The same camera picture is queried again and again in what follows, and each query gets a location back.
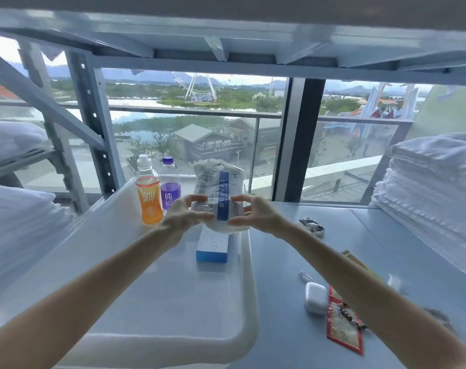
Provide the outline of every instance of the white cap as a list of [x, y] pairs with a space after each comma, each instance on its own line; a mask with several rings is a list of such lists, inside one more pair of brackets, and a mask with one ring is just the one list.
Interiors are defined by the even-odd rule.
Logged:
[[146, 154], [139, 155], [138, 168], [151, 168], [152, 166], [153, 162]]

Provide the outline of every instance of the purple bottle cap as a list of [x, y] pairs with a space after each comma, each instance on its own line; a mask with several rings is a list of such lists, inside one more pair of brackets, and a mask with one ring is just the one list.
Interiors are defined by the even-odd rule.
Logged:
[[173, 164], [173, 157], [172, 156], [164, 156], [163, 157], [163, 164], [166, 164], [166, 165]]

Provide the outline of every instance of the ferris wheel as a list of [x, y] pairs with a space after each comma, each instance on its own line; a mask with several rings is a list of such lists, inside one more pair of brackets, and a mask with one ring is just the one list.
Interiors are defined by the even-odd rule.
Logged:
[[[173, 71], [172, 71], [172, 75], [173, 75], [173, 77], [175, 79], [175, 82], [178, 83], [180, 86], [182, 86], [184, 89], [187, 90], [187, 93], [185, 94], [185, 100], [187, 100], [187, 98], [190, 98], [192, 100], [193, 95], [195, 95], [196, 98], [198, 98], [199, 96], [210, 95], [212, 97], [212, 99], [214, 100], [214, 102], [217, 102], [217, 100], [218, 100], [217, 92], [219, 92], [224, 86], [228, 85], [228, 83], [231, 81], [231, 77], [233, 76], [233, 75], [230, 75], [228, 80], [222, 82], [218, 86], [214, 86], [212, 84], [212, 82], [211, 82], [211, 78], [209, 77], [209, 74], [193, 74], [192, 80], [190, 80], [190, 83], [188, 83], [188, 84], [186, 82], [184, 82]], [[200, 90], [195, 89], [197, 77], [205, 77], [205, 79], [207, 81], [207, 84], [209, 85], [209, 90], [207, 90], [207, 89], [200, 89]]]

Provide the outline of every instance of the orange liquid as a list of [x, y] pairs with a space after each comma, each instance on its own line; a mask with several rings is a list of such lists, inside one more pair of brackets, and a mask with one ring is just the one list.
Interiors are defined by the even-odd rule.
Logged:
[[156, 177], [143, 176], [136, 180], [144, 224], [156, 224], [163, 219], [160, 184]]

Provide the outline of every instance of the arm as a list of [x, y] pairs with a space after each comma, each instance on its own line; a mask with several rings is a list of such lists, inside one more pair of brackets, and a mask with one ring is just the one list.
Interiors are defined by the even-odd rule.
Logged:
[[344, 298], [363, 322], [410, 369], [466, 368], [466, 347], [427, 312], [333, 250], [304, 228], [288, 222], [260, 197], [243, 195], [246, 216], [230, 220], [285, 240]]
[[183, 233], [214, 215], [188, 210], [192, 195], [176, 200], [165, 219], [129, 247], [83, 273], [0, 328], [0, 369], [52, 368], [105, 310]]

